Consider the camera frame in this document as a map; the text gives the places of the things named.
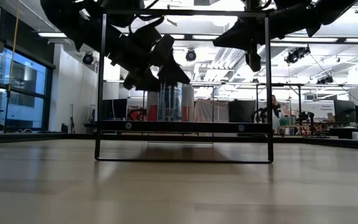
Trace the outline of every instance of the glass window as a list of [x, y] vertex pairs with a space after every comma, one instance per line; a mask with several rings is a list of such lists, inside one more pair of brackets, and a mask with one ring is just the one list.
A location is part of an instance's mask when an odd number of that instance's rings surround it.
[[5, 123], [6, 91], [0, 89], [1, 122], [7, 127], [41, 128], [44, 112], [44, 99], [28, 96], [14, 91], [11, 92]]
[[[12, 51], [0, 54], [0, 83], [9, 84]], [[38, 94], [45, 94], [46, 67], [15, 53], [11, 85]]]

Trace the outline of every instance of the wooden floor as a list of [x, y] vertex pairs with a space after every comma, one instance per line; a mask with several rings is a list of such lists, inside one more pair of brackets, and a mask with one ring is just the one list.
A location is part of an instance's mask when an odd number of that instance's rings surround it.
[[[0, 144], [0, 223], [358, 223], [358, 150], [276, 144], [274, 165], [96, 162], [94, 141]], [[265, 159], [265, 144], [103, 142], [103, 156]]]

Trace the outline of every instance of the person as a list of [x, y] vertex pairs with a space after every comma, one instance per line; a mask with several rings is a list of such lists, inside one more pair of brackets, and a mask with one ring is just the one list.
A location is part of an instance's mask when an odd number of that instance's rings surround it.
[[284, 117], [284, 114], [281, 112], [281, 106], [277, 103], [277, 99], [275, 95], [272, 95], [272, 104], [273, 104], [273, 131], [277, 133], [277, 129], [280, 126], [280, 119]]

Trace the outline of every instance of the rectangular frame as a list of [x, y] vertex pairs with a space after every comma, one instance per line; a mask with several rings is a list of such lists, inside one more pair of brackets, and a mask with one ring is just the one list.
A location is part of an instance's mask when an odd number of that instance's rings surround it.
[[[107, 29], [107, 15], [108, 14], [142, 14], [142, 15], [161, 15], [161, 16], [238, 16], [238, 17], [258, 17], [264, 18], [265, 22], [265, 50], [266, 50], [266, 87], [267, 87], [267, 124], [254, 123], [175, 123], [179, 126], [178, 129], [173, 130], [170, 123], [153, 122], [125, 122], [125, 121], [98, 121], [96, 129], [96, 144], [94, 150], [94, 158], [97, 161], [121, 161], [121, 162], [198, 162], [198, 163], [227, 163], [227, 164], [271, 164], [274, 160], [273, 154], [273, 126], [272, 126], [272, 65], [271, 65], [271, 51], [270, 51], [270, 18], [269, 14], [264, 11], [259, 12], [239, 12], [239, 11], [194, 11], [194, 10], [177, 10], [177, 9], [137, 9], [137, 10], [117, 10], [106, 9], [102, 16], [102, 39], [101, 51], [99, 57], [99, 78], [98, 78], [98, 119], [102, 118], [102, 104], [103, 104], [103, 77], [104, 77], [104, 57], [106, 55], [106, 29]], [[116, 124], [114, 131], [118, 130], [135, 130], [135, 131], [170, 131], [170, 132], [211, 132], [212, 130], [219, 130], [225, 133], [263, 133], [267, 135], [267, 161], [207, 161], [207, 160], [181, 160], [181, 159], [111, 159], [100, 157], [100, 147], [103, 131], [113, 131], [108, 128], [112, 124]]]

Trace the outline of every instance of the yellow rope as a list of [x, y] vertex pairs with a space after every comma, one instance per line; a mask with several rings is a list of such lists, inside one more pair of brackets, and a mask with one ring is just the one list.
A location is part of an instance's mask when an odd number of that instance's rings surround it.
[[11, 73], [9, 74], [9, 90], [11, 89], [11, 78], [13, 74], [13, 63], [15, 58], [15, 51], [16, 51], [16, 40], [17, 40], [17, 28], [19, 26], [19, 13], [20, 13], [20, 0], [17, 0], [17, 11], [16, 11], [16, 27], [15, 27], [15, 36], [13, 40], [13, 52], [12, 52], [12, 61], [11, 61]]

